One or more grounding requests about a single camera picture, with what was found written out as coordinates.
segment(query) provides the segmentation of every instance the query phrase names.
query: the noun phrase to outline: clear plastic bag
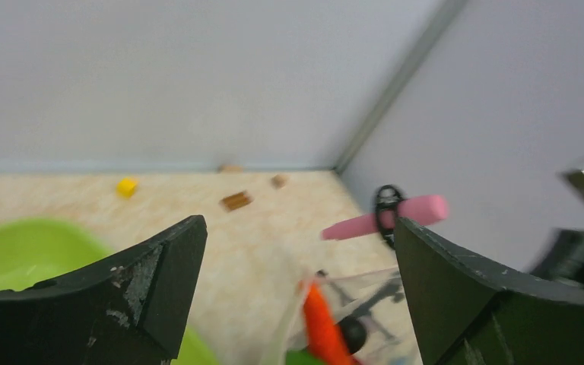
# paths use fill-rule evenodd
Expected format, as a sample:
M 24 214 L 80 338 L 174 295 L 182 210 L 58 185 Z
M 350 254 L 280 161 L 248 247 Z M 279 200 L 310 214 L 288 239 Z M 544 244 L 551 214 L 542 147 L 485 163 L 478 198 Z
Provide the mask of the clear plastic bag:
M 421 365 L 411 318 L 397 267 L 350 277 L 305 272 L 288 302 L 260 365 L 285 365 L 287 351 L 307 346 L 303 302 L 315 281 L 336 322 L 358 319 L 367 330 L 364 346 L 354 357 L 363 365 Z

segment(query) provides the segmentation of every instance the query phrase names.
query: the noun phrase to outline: green object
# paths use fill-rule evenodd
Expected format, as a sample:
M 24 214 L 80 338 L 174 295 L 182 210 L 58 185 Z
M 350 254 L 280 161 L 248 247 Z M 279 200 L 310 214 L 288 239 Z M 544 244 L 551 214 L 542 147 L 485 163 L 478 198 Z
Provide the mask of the green object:
M 307 351 L 288 351 L 285 354 L 285 365 L 325 365 L 325 363 Z
M 23 290 L 77 270 L 111 254 L 100 241 L 73 224 L 31 218 L 0 225 L 0 290 Z M 182 338 L 180 364 L 218 365 L 194 329 Z

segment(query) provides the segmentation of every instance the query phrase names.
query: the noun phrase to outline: black ball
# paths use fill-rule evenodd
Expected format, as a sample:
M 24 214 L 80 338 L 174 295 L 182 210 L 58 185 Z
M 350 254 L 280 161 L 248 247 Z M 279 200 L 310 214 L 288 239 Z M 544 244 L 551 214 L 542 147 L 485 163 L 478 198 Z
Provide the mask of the black ball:
M 359 319 L 353 316 L 345 316 L 337 325 L 341 330 L 341 335 L 344 337 L 350 354 L 355 354 L 366 344 L 368 332 L 366 331 L 366 326 Z

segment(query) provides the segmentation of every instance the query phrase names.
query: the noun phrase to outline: gray metal strip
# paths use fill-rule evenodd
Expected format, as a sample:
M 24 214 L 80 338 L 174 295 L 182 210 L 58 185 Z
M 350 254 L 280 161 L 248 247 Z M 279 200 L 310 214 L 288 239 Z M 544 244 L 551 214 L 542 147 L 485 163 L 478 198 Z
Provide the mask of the gray metal strip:
M 431 18 L 427 29 L 421 34 L 413 45 L 404 61 L 400 64 L 399 70 L 395 73 L 382 96 L 370 110 L 368 116 L 361 123 L 351 139 L 345 151 L 341 154 L 335 165 L 335 172 L 342 174 L 353 160 L 354 156 L 361 149 L 375 127 L 381 122 L 384 115 L 388 112 L 391 105 L 397 99 L 397 96 L 404 90 L 408 82 L 413 78 L 415 72 L 420 68 L 422 62 L 429 55 L 429 52 L 435 46 L 445 30 L 458 16 L 460 11 L 467 5 L 468 0 L 444 0 L 440 8 Z

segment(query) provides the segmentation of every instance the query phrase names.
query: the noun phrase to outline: pink object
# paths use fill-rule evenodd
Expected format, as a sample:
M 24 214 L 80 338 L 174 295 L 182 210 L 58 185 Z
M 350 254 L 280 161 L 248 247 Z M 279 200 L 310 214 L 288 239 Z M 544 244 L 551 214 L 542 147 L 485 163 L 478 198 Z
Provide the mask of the pink object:
M 400 217 L 410 218 L 423 226 L 434 224 L 449 216 L 449 205 L 441 195 L 422 195 L 404 200 L 397 207 Z M 395 221 L 391 211 L 385 211 L 380 217 L 382 225 L 393 228 Z M 321 232 L 323 240 L 347 240 L 377 232 L 375 214 L 365 214 L 348 219 L 324 229 Z

